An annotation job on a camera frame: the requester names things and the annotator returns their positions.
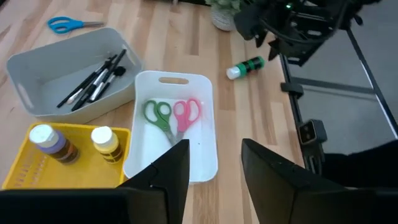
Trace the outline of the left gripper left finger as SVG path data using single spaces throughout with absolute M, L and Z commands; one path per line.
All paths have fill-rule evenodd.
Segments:
M 183 139 L 119 185 L 126 194 L 121 223 L 181 223 L 190 176 L 190 141 Z

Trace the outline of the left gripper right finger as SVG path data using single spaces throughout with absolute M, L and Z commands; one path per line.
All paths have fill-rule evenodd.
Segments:
M 252 139 L 242 140 L 241 160 L 260 223 L 354 223 L 344 187 Z

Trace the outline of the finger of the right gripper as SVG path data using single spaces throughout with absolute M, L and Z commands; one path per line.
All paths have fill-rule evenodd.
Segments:
M 260 47 L 266 38 L 266 31 L 260 30 L 257 34 L 254 35 L 256 47 Z
M 270 52 L 269 52 L 269 61 L 276 58 L 279 55 L 279 40 L 273 40 L 269 42 Z

